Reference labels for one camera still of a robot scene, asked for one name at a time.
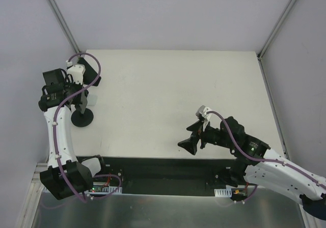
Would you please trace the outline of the smartphone with blue edge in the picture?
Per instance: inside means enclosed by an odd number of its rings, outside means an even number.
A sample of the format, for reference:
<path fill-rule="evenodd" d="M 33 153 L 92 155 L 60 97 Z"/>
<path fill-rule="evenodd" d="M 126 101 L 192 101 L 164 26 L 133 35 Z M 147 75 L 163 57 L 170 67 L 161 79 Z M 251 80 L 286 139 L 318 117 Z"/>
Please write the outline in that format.
<path fill-rule="evenodd" d="M 85 113 L 88 104 L 87 96 L 88 96 L 88 91 L 85 90 L 79 93 L 76 98 L 75 109 L 82 115 Z"/>

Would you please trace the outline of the black smartphone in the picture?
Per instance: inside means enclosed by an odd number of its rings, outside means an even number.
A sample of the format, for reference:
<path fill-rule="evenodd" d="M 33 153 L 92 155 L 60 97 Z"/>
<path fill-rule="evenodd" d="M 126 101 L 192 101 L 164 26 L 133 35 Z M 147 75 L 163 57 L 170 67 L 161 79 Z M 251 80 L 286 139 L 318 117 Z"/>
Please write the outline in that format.
<path fill-rule="evenodd" d="M 83 82 L 86 85 L 89 85 L 96 78 L 98 73 L 91 67 L 91 65 L 82 57 L 77 60 L 77 63 L 83 65 L 85 72 L 83 74 Z"/>

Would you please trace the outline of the white folding phone stand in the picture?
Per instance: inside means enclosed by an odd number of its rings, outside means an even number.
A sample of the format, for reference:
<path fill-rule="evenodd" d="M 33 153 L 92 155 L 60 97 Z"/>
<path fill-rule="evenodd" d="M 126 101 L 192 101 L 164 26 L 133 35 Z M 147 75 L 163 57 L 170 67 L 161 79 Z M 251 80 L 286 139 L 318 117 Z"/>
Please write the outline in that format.
<path fill-rule="evenodd" d="M 97 95 L 89 94 L 87 97 L 88 106 L 95 106 L 98 100 Z"/>

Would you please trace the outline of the black round-base clamp stand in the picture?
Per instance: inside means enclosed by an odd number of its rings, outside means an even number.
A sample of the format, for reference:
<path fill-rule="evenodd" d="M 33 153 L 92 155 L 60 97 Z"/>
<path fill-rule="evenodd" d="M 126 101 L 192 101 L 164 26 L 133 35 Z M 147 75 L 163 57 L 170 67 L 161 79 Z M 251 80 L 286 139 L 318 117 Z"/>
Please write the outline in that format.
<path fill-rule="evenodd" d="M 76 104 L 74 107 L 75 111 L 71 115 L 72 124 L 79 128 L 90 125 L 94 120 L 93 112 L 82 104 Z"/>

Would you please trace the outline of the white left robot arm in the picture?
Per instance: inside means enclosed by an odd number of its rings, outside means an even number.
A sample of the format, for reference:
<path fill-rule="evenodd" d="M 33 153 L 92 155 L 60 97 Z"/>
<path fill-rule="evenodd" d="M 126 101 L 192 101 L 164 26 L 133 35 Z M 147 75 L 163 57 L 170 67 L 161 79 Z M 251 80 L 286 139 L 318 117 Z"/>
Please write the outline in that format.
<path fill-rule="evenodd" d="M 89 83 L 86 74 L 81 64 L 43 73 L 45 85 L 38 105 L 47 123 L 49 157 L 40 180 L 58 200 L 92 189 L 93 179 L 101 182 L 107 178 L 108 170 L 101 156 L 78 161 L 73 149 L 71 125 L 86 127 L 94 119 L 87 108 L 89 92 L 83 90 Z"/>

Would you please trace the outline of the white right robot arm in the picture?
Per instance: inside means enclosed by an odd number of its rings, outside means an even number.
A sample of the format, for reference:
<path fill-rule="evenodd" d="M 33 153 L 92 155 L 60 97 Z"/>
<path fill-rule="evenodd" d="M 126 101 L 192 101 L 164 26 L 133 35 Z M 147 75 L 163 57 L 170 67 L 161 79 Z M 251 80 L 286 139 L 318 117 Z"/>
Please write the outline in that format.
<path fill-rule="evenodd" d="M 234 117 L 223 119 L 218 128 L 213 128 L 199 116 L 187 130 L 190 137 L 178 146 L 192 155 L 197 153 L 197 144 L 201 149 L 212 144 L 229 149 L 235 157 L 224 179 L 228 185 L 243 182 L 260 185 L 290 198 L 315 218 L 325 220 L 325 177 L 294 164 L 267 143 L 246 134 L 244 126 Z"/>

